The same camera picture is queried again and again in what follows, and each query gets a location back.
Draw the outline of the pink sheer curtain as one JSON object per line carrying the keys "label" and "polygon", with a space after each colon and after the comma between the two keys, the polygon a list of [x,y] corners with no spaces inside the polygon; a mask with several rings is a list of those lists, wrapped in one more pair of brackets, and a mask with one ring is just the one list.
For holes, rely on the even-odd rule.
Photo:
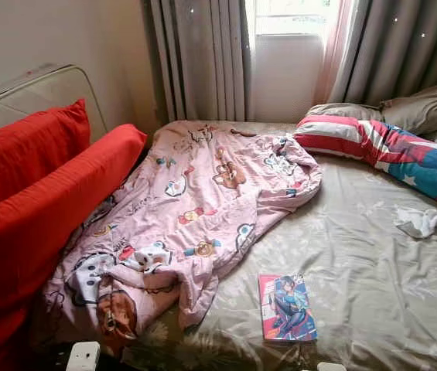
{"label": "pink sheer curtain", "polygon": [[346,54],[353,7],[357,0],[331,0],[326,17],[327,29],[322,38],[322,60],[312,102],[326,103],[337,80],[340,65]]}

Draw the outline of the red cushion with flange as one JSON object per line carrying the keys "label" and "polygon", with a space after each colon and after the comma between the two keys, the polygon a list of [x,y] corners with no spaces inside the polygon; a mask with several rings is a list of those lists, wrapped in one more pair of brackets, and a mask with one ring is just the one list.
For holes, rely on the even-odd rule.
{"label": "red cushion with flange", "polygon": [[48,176],[90,146],[85,99],[0,128],[0,202]]}

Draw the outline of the red white blue striped pillow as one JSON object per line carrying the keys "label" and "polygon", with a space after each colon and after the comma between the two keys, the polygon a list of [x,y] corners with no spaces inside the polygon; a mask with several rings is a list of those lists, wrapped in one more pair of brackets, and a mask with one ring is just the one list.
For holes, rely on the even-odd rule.
{"label": "red white blue striped pillow", "polygon": [[437,201],[437,144],[384,121],[313,114],[293,131],[309,152],[351,158]]}

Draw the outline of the colourful comic book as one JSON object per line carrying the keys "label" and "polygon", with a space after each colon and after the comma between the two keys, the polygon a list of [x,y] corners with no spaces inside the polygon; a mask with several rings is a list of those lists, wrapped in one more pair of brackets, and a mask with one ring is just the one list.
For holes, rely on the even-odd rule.
{"label": "colourful comic book", "polygon": [[266,342],[314,342],[318,337],[302,275],[258,275],[261,328]]}

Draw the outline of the bed with beige floral sheet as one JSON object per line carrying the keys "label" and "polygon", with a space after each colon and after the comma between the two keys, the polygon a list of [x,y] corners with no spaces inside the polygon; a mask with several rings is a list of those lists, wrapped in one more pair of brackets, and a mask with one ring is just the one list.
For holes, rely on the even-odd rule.
{"label": "bed with beige floral sheet", "polygon": [[[221,121],[254,134],[290,124]],[[169,308],[112,359],[137,369],[296,370],[335,362],[356,370],[437,370],[437,232],[396,229],[395,207],[437,202],[380,170],[308,152],[319,191],[252,245],[220,280],[203,321],[183,331]],[[258,275],[302,275],[318,332],[314,342],[266,342]]]}

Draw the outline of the white crumpled cloth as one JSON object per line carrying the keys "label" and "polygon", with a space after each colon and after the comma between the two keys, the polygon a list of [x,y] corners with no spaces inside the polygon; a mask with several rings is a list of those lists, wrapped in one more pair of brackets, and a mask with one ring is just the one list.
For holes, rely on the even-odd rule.
{"label": "white crumpled cloth", "polygon": [[427,238],[437,232],[437,209],[394,208],[394,225],[406,236]]}

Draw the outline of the large plain red cushion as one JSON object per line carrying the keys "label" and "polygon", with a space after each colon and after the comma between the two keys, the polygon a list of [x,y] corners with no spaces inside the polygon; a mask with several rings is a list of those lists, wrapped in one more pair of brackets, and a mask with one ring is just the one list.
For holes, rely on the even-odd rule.
{"label": "large plain red cushion", "polygon": [[40,369],[26,323],[72,232],[128,176],[146,134],[130,124],[0,201],[0,371]]}

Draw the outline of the pink cartoon print quilt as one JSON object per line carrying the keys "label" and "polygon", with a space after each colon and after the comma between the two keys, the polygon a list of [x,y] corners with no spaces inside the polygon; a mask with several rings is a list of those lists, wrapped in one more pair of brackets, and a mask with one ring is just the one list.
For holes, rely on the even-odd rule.
{"label": "pink cartoon print quilt", "polygon": [[319,191],[322,169],[289,134],[173,121],[72,233],[30,325],[37,349],[99,342],[116,356],[169,308],[199,325],[220,280]]}

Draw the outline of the bright window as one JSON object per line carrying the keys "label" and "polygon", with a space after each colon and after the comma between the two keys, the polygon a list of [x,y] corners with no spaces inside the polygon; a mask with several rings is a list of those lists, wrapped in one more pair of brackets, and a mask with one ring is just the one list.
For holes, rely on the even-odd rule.
{"label": "bright window", "polygon": [[245,0],[253,36],[319,36],[337,18],[340,0]]}

